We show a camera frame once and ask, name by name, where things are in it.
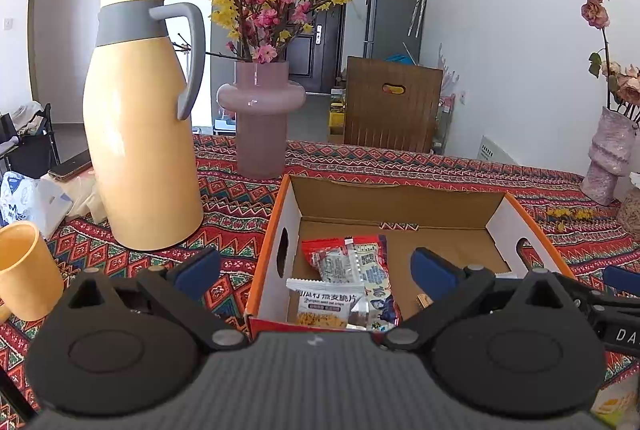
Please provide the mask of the dark brown entrance door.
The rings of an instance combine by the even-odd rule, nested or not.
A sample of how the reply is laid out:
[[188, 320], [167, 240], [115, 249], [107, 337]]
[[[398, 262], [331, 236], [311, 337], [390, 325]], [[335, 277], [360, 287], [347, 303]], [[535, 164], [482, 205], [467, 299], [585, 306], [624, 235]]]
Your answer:
[[341, 64], [345, 9], [334, 6], [318, 12], [310, 33], [288, 44], [285, 59], [290, 79], [311, 94], [329, 94]]

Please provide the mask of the fallen yellow petals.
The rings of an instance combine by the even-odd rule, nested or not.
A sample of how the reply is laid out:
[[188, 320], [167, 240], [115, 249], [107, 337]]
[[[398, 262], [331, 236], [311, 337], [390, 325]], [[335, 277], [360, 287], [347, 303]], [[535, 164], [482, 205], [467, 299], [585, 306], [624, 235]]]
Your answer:
[[546, 216], [557, 233], [564, 233], [571, 223], [593, 221], [596, 213], [587, 208], [548, 208]]

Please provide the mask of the wooden slatted chair back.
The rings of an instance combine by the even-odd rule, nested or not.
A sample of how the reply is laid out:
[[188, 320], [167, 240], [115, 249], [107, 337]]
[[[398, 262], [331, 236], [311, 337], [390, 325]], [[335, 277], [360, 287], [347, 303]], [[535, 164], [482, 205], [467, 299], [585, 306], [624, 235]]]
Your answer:
[[344, 143], [427, 153], [441, 90], [440, 69], [350, 57]]

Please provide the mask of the white plastic bag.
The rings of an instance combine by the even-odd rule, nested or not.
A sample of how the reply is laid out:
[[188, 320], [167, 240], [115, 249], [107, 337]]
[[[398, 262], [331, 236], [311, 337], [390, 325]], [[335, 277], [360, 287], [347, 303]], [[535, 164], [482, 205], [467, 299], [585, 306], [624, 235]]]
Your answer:
[[6, 171], [1, 181], [1, 226], [29, 221], [49, 239], [73, 206], [58, 184]]

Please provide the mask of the dried pink roses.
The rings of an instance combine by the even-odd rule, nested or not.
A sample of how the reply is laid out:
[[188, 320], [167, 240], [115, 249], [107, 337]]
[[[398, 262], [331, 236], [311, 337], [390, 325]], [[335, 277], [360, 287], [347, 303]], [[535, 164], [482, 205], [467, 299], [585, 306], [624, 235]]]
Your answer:
[[585, 0], [580, 6], [582, 19], [600, 33], [602, 47], [588, 58], [588, 72], [595, 78], [603, 78], [606, 84], [606, 108], [620, 113], [638, 127], [639, 125], [639, 67], [636, 64], [623, 66], [612, 56], [608, 41], [608, 14], [610, 0]]

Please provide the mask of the white cracker snack packet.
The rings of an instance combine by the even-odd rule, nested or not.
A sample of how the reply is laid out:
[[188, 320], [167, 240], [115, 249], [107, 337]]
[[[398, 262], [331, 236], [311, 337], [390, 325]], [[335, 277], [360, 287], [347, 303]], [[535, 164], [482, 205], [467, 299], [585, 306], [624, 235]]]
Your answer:
[[289, 278], [286, 286], [298, 294], [296, 324], [314, 328], [346, 329], [352, 308], [366, 294], [362, 283]]

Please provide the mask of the patterned red tablecloth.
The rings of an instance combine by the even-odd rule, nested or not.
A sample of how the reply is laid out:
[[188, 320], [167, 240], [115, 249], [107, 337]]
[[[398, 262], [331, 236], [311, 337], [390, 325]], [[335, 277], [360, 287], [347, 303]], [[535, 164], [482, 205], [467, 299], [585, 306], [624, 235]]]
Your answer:
[[[119, 245], [105, 223], [89, 216], [66, 221], [50, 243], [65, 281], [89, 265], [112, 277], [129, 276], [152, 264], [176, 264], [200, 249], [222, 254], [222, 275], [204, 295], [206, 306], [236, 328], [245, 327], [245, 306], [258, 253], [276, 202], [279, 181], [255, 181], [236, 173], [235, 145], [224, 136], [194, 139], [196, 169], [204, 205], [204, 224], [188, 240], [169, 250], [142, 252]], [[292, 142], [286, 171], [298, 176], [359, 184], [408, 184], [451, 191], [504, 191], [511, 194], [558, 249], [576, 276], [589, 286], [603, 286], [608, 265], [637, 271], [639, 246], [620, 223], [615, 207], [599, 207], [579, 188], [573, 173], [448, 158], [424, 153], [345, 145]], [[548, 208], [593, 209], [591, 222], [571, 223], [557, 233]], [[53, 412], [40, 414], [38, 429], [498, 429], [501, 421], [475, 415], [450, 400], [427, 377], [418, 393], [396, 394], [388, 404], [373, 399], [375, 390], [398, 379], [409, 358], [375, 352], [360, 337], [345, 341], [350, 358], [373, 358], [369, 376], [352, 394], [335, 394], [329, 382], [309, 394], [276, 398], [277, 386], [292, 389], [298, 378], [269, 379], [258, 369], [261, 358], [292, 352], [312, 358], [302, 337], [271, 336], [247, 358], [216, 358], [195, 387], [146, 414], [81, 419]]]

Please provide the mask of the clear jar of seeds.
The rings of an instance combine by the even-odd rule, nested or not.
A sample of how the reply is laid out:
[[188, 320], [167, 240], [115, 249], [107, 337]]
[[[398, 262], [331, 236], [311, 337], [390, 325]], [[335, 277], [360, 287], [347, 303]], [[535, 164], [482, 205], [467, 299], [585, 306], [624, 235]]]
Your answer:
[[640, 189], [638, 187], [628, 191], [616, 219], [635, 241], [640, 240]]

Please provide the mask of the textured mauve ceramic vase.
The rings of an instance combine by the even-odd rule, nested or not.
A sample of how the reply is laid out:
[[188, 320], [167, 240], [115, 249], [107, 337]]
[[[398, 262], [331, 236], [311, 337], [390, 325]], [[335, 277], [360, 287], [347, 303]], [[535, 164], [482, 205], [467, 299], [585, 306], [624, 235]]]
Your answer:
[[620, 112], [602, 108], [596, 134], [591, 139], [590, 164], [580, 189], [598, 205], [610, 205], [620, 176], [629, 171], [638, 133], [636, 122]]

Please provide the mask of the red blue snack packet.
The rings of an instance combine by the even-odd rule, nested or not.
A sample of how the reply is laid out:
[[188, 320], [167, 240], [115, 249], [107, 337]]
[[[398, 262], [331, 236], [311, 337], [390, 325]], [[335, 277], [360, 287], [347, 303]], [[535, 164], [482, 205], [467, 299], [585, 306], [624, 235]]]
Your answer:
[[363, 286], [357, 307], [368, 330], [387, 332], [399, 323], [384, 235], [304, 240], [302, 252], [322, 281]]

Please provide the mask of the red cardboard pumpkin box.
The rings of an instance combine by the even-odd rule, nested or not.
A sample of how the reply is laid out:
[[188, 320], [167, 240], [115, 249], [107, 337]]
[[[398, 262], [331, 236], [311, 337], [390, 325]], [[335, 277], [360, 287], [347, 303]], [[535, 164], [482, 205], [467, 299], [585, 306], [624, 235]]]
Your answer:
[[430, 249], [459, 267], [481, 264], [504, 277], [524, 277], [536, 263], [570, 276], [542, 229], [509, 193], [451, 191], [406, 185], [340, 183], [284, 176], [272, 208], [245, 306], [252, 336], [295, 332], [297, 299], [290, 278], [317, 278], [300, 245], [307, 239], [383, 235], [387, 241], [390, 286], [399, 313], [419, 309], [420, 289], [411, 277], [416, 248]]

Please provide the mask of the grey refrigerator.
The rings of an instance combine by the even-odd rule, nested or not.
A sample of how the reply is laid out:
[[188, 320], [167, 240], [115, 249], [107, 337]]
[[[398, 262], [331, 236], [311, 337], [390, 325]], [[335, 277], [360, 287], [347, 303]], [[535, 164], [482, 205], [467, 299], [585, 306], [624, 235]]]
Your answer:
[[363, 57], [417, 64], [426, 0], [368, 0]]

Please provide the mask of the black folding chair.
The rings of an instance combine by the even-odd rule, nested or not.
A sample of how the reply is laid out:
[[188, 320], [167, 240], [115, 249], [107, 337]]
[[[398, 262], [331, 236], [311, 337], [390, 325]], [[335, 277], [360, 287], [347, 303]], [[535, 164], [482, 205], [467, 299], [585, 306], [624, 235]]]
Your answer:
[[40, 120], [35, 132], [17, 134], [16, 144], [1, 149], [2, 173], [14, 171], [39, 179], [61, 162], [51, 120], [51, 105], [46, 104], [32, 117]]

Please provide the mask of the yellow ceramic mug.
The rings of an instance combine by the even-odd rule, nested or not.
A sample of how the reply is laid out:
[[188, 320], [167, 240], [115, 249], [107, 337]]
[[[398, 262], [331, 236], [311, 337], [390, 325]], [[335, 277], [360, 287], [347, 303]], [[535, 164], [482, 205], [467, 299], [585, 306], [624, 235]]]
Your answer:
[[1, 323], [11, 315], [40, 320], [62, 297], [61, 273], [35, 224], [21, 221], [1, 228], [0, 287]]

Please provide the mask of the pink glass vase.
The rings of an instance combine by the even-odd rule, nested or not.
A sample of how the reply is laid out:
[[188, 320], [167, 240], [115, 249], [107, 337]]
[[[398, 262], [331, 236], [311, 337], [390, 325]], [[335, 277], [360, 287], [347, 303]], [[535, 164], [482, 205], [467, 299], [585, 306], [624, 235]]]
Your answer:
[[238, 61], [234, 81], [217, 90], [219, 106], [235, 114], [238, 172], [275, 179], [284, 172], [288, 115], [303, 106], [306, 90], [288, 78], [286, 61]]

